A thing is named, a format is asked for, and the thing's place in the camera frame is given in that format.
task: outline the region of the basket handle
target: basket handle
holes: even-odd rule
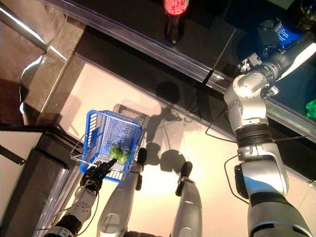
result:
[[[93,165],[93,166],[97,167],[97,165],[95,165],[95,164],[91,164],[89,162],[86,162],[85,160],[80,159],[82,154],[74,155],[75,149],[78,147],[79,143],[81,142],[81,140],[83,139],[84,136],[85,136],[85,134],[80,138],[80,140],[75,144],[74,148],[71,150],[71,152],[70,152],[70,159],[75,160],[75,161],[79,161],[79,162],[82,162],[82,163],[86,163],[86,164],[89,164],[89,165]]]

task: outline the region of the red bottle label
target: red bottle label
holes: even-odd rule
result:
[[[164,0],[164,9],[171,15],[180,15],[188,8],[189,0]]]

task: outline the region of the green object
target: green object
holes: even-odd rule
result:
[[[307,103],[306,109],[307,109],[306,115],[312,119],[316,119],[316,99]]]
[[[113,144],[110,148],[110,155],[112,158],[118,160],[118,162],[124,164],[128,161],[129,151],[121,148],[118,144]]]

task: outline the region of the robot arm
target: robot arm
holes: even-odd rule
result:
[[[102,186],[103,178],[110,172],[116,159],[96,164],[83,175],[75,193],[75,200],[61,220],[44,237],[76,237],[83,223],[91,216],[91,209]]]
[[[312,236],[301,214],[284,197],[288,178],[269,131],[262,99],[310,44],[310,35],[302,37],[287,51],[277,52],[254,71],[237,77],[224,95],[241,161],[235,167],[236,187],[242,197],[250,200],[250,237]]]

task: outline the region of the blue shopping basket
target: blue shopping basket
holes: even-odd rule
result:
[[[98,161],[110,161],[112,159],[109,154],[111,146],[119,144],[120,147],[129,148],[129,159],[124,164],[117,161],[105,177],[105,179],[119,182],[134,160],[142,134],[142,126],[136,119],[112,111],[89,111],[80,171],[85,173],[90,165],[95,165]]]

